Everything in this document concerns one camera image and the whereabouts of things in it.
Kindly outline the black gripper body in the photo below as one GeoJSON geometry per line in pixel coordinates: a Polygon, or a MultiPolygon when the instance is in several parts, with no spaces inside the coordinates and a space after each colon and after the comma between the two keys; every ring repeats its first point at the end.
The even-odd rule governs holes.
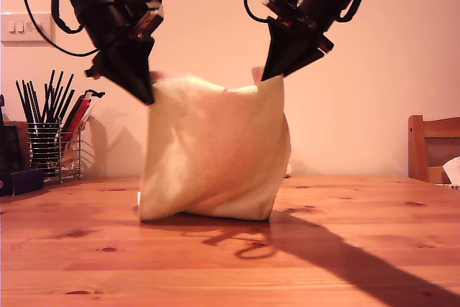
{"type": "Polygon", "coordinates": [[[316,49],[329,53],[334,44],[324,33],[339,19],[345,8],[345,0],[267,0],[267,6],[277,15],[276,19],[290,27],[302,24],[310,28],[316,36],[316,49]]]}
{"type": "MultiPolygon", "coordinates": [[[[155,3],[88,1],[83,7],[83,26],[98,52],[107,52],[118,42],[152,38],[155,30],[155,3]]],[[[96,73],[93,59],[86,75],[101,76],[96,73]]]]}

